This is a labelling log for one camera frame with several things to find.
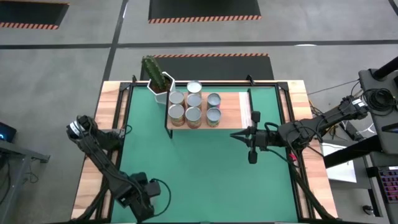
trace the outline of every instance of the wooden shelf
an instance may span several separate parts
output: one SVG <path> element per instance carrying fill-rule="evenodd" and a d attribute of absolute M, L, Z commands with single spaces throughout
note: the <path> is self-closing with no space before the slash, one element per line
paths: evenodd
<path fill-rule="evenodd" d="M 210 93 L 201 93 L 201 126 L 198 129 L 244 129 L 252 125 L 249 93 L 247 92 L 221 92 L 221 119 L 217 127 L 212 128 L 207 124 L 207 96 Z M 185 105 L 187 105 L 187 93 L 185 95 Z M 187 122 L 183 126 L 176 127 L 171 123 L 167 116 L 168 129 L 191 129 Z"/>

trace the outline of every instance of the green table surface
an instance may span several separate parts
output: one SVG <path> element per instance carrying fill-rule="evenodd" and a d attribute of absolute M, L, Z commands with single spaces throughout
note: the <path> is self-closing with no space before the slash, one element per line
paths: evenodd
<path fill-rule="evenodd" d="M 205 92 L 240 92 L 247 87 L 203 87 Z M 261 122 L 280 124 L 274 87 L 252 87 L 254 110 Z M 145 222 L 297 222 L 288 165 L 270 152 L 259 152 L 249 164 L 248 148 L 229 134 L 237 130 L 165 128 L 165 105 L 158 105 L 143 86 L 133 89 L 120 170 L 145 172 L 165 181 L 172 191 L 169 209 Z M 286 157 L 285 149 L 271 147 Z M 155 213 L 168 201 L 167 189 L 154 200 Z M 114 204 L 112 222 L 136 219 L 129 208 Z"/>

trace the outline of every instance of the cactus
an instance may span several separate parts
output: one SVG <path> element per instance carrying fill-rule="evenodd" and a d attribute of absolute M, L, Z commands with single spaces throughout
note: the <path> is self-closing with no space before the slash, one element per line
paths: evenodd
<path fill-rule="evenodd" d="M 159 88 L 160 92 L 167 91 L 165 78 L 155 58 L 150 55 L 143 57 L 142 66 L 152 80 L 151 82 Z"/>

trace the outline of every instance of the concrete floor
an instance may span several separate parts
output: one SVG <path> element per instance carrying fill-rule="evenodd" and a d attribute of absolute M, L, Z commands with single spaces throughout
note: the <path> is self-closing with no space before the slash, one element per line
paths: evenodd
<path fill-rule="evenodd" d="M 59 30 L 1 28 L 0 45 L 112 42 L 122 0 L 69 2 Z M 260 21 L 148 24 L 149 0 L 130 0 L 119 43 L 398 39 L 398 16 L 388 0 L 259 0 L 259 4 Z M 305 80 L 312 93 L 355 80 L 359 70 L 381 66 L 397 56 L 398 45 L 117 49 L 109 79 L 139 77 L 140 58 L 147 54 L 246 52 L 269 53 L 275 79 Z M 78 114 L 93 115 L 108 54 L 109 49 L 0 50 L 0 121 L 18 130 L 19 145 L 51 154 L 48 164 L 32 165 L 40 180 L 25 184 L 10 223 L 70 218 L 83 154 L 68 140 L 65 126 Z M 353 84 L 312 94 L 310 99 L 326 111 L 349 95 Z M 353 122 L 358 130 L 371 123 L 370 118 Z M 358 208 L 367 203 L 367 193 L 333 189 L 333 195 L 340 218 L 366 220 Z M 375 222 L 387 223 L 385 218 Z"/>

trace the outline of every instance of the can lid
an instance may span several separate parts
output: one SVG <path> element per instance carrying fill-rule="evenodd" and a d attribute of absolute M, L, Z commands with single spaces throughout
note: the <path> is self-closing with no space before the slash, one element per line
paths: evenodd
<path fill-rule="evenodd" d="M 180 91 L 171 92 L 169 100 L 172 103 L 179 104 L 184 100 L 184 94 Z"/>
<path fill-rule="evenodd" d="M 210 108 L 207 110 L 207 118 L 210 121 L 218 121 L 221 118 L 221 111 L 218 108 Z"/>
<path fill-rule="evenodd" d="M 210 105 L 219 105 L 221 103 L 221 97 L 217 93 L 210 93 L 207 97 L 207 102 L 209 102 Z"/>
<path fill-rule="evenodd" d="M 189 106 L 199 106 L 201 104 L 201 96 L 191 93 L 187 97 L 187 103 Z"/>
<path fill-rule="evenodd" d="M 185 112 L 185 117 L 189 121 L 197 121 L 201 118 L 201 111 L 197 107 L 190 107 Z"/>
<path fill-rule="evenodd" d="M 199 93 L 201 90 L 201 83 L 196 80 L 190 81 L 187 84 L 187 89 L 190 93 Z"/>
<path fill-rule="evenodd" d="M 169 115 L 172 118 L 181 118 L 184 115 L 184 107 L 181 105 L 171 105 L 169 107 Z"/>

